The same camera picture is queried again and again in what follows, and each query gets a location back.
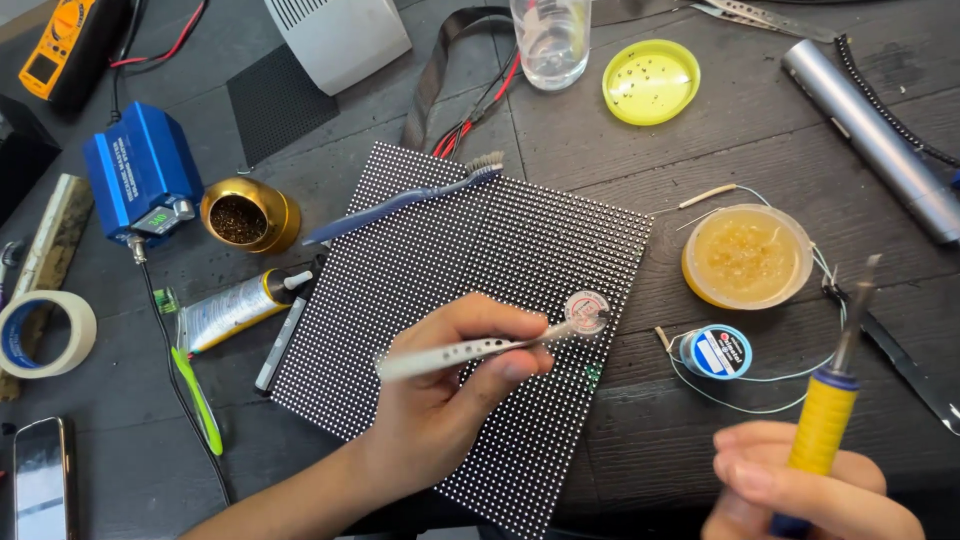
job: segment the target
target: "plastic bottle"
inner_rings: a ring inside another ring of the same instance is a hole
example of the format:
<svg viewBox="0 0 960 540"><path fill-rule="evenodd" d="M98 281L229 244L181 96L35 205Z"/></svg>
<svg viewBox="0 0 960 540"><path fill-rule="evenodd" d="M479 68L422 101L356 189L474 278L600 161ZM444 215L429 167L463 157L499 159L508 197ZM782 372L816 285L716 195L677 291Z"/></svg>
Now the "plastic bottle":
<svg viewBox="0 0 960 540"><path fill-rule="evenodd" d="M560 90L587 68L590 0L510 0L520 63L530 84Z"/></svg>

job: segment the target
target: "masking tape roll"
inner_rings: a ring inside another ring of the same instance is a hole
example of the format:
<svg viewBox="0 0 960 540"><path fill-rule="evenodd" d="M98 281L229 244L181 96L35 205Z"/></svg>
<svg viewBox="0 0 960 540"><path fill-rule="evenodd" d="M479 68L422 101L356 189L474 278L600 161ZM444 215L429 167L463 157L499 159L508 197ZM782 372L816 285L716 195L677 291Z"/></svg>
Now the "masking tape roll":
<svg viewBox="0 0 960 540"><path fill-rule="evenodd" d="M20 334L31 311L47 302L60 306L70 318L70 341L59 358L40 365L24 353ZM84 361L96 339L97 317L83 298L58 290L21 294L0 311L0 368L21 379L62 375Z"/></svg>

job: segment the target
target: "phone screen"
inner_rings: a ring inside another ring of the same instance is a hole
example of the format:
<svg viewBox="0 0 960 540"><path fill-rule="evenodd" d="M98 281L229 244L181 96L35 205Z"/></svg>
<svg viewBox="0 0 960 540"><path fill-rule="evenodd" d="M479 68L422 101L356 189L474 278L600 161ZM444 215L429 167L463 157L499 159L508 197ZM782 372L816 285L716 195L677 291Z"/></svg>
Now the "phone screen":
<svg viewBox="0 0 960 540"><path fill-rule="evenodd" d="M24 428L13 446L17 540L66 540L60 421Z"/></svg>

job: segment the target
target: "label sticker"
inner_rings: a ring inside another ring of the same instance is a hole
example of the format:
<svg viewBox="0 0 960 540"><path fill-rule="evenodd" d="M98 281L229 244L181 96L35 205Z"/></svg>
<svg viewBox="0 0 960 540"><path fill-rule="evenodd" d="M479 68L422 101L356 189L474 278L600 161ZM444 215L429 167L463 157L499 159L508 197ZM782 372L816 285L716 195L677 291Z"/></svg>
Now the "label sticker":
<svg viewBox="0 0 960 540"><path fill-rule="evenodd" d="M610 303L602 294L592 290L573 293L564 307L564 317L573 324L577 333L595 334L607 326L605 317L597 317L600 311L610 312Z"/></svg>
<svg viewBox="0 0 960 540"><path fill-rule="evenodd" d="M705 372L730 376L743 365L746 351L736 336L715 329L697 336L693 355Z"/></svg>

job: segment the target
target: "multimeter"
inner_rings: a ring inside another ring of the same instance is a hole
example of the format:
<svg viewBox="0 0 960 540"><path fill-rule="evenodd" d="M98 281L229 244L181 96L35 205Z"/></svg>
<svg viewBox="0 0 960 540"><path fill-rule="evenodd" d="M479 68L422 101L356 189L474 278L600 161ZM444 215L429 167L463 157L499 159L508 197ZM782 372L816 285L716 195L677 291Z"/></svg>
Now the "multimeter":
<svg viewBox="0 0 960 540"><path fill-rule="evenodd" d="M79 110L108 65L129 0L60 0L20 82L56 110Z"/></svg>

